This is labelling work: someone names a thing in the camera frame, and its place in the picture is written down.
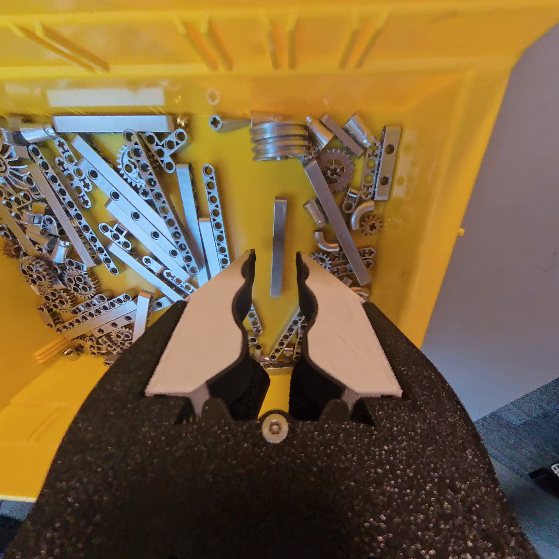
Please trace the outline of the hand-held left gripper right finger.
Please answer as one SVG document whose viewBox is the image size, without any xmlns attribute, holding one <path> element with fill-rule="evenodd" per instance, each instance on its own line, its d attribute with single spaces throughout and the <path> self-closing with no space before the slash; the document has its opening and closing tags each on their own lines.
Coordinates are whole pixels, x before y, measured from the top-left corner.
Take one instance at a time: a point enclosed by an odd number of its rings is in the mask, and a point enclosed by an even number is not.
<svg viewBox="0 0 559 559">
<path fill-rule="evenodd" d="M 397 380 L 363 300 L 311 256 L 297 253 L 298 302 L 306 328 L 293 381 L 315 408 L 340 399 L 395 397 Z"/>
</svg>

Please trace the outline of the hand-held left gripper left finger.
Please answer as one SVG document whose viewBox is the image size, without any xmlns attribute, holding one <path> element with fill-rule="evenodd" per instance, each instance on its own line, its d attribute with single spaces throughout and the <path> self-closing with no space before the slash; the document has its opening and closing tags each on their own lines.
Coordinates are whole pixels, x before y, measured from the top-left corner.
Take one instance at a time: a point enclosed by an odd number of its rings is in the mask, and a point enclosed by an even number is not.
<svg viewBox="0 0 559 559">
<path fill-rule="evenodd" d="M 145 396 L 186 397 L 193 409 L 210 397 L 230 409 L 262 408 L 263 368 L 249 353 L 243 325 L 255 261 L 255 250 L 247 250 L 188 297 Z"/>
</svg>

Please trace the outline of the long thin grey beam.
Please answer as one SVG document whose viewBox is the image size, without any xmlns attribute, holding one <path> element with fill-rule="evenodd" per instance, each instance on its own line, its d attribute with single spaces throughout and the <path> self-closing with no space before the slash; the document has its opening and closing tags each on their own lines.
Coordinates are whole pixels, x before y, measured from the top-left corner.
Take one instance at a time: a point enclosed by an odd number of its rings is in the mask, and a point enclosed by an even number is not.
<svg viewBox="0 0 559 559">
<path fill-rule="evenodd" d="M 276 197 L 273 208 L 272 256 L 270 270 L 270 297 L 279 298 L 282 293 L 284 246 L 287 228 L 288 200 Z"/>
</svg>

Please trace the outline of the pile of grey brick parts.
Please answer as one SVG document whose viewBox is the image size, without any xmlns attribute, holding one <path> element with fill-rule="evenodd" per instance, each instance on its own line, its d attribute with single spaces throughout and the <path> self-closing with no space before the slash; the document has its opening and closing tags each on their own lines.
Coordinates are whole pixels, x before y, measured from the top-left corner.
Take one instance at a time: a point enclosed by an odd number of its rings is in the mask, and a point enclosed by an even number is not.
<svg viewBox="0 0 559 559">
<path fill-rule="evenodd" d="M 152 313 L 232 262 L 215 167 L 201 168 L 203 213 L 192 164 L 175 161 L 191 141 L 189 120 L 55 116 L 1 127 L 1 252 L 40 297 L 45 326 L 68 340 L 37 360 L 87 352 L 113 364 Z M 402 125 L 376 139 L 358 114 L 343 126 L 327 114 L 303 123 L 311 155 L 286 160 L 312 163 L 348 232 L 361 234 L 361 218 L 380 215 L 375 203 L 390 197 Z M 251 126 L 218 114 L 208 125 L 216 133 Z"/>
</svg>

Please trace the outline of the yellow plastic bin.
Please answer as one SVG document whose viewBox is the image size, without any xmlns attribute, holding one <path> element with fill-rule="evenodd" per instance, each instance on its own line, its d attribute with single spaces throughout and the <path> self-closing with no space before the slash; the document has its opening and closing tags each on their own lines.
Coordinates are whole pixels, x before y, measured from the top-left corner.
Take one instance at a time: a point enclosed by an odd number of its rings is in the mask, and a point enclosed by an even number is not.
<svg viewBox="0 0 559 559">
<path fill-rule="evenodd" d="M 1 116 L 190 118 L 191 163 L 215 167 L 229 248 L 256 251 L 255 307 L 268 349 L 295 310 L 295 254 L 315 252 L 313 194 L 296 159 L 253 160 L 247 128 L 216 113 L 304 121 L 353 113 L 402 125 L 372 300 L 412 341 L 427 331 L 455 230 L 515 63 L 558 24 L 558 1 L 1 1 Z M 282 293 L 270 297 L 273 208 L 288 200 Z"/>
</svg>

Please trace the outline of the grey grooved pulley wheel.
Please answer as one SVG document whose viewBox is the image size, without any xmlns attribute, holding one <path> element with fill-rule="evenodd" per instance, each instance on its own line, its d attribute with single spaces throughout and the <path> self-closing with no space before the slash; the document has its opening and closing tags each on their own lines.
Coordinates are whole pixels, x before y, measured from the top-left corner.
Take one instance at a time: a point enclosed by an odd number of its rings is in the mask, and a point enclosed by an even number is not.
<svg viewBox="0 0 559 559">
<path fill-rule="evenodd" d="M 250 141 L 255 162 L 301 159 L 311 155 L 309 130 L 300 121 L 265 111 L 250 113 Z"/>
</svg>

